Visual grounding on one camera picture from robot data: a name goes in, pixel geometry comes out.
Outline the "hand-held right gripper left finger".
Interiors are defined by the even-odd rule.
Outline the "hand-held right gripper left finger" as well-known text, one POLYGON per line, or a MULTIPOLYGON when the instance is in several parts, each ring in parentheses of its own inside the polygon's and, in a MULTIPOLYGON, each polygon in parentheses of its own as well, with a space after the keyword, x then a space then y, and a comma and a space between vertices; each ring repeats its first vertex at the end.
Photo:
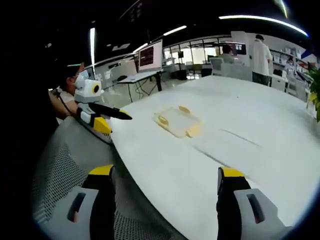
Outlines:
POLYGON ((51 217, 39 223, 50 240, 113 240, 116 211, 115 166, 100 166, 89 172, 58 200, 51 217))

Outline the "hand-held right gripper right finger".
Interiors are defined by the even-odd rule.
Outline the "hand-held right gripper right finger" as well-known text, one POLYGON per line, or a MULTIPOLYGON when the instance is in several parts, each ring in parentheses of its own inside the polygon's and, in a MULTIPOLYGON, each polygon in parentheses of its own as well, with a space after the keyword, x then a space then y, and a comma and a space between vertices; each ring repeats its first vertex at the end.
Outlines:
POLYGON ((282 240, 293 228, 283 224, 276 205, 235 168, 218 169, 216 211, 219 240, 282 240))

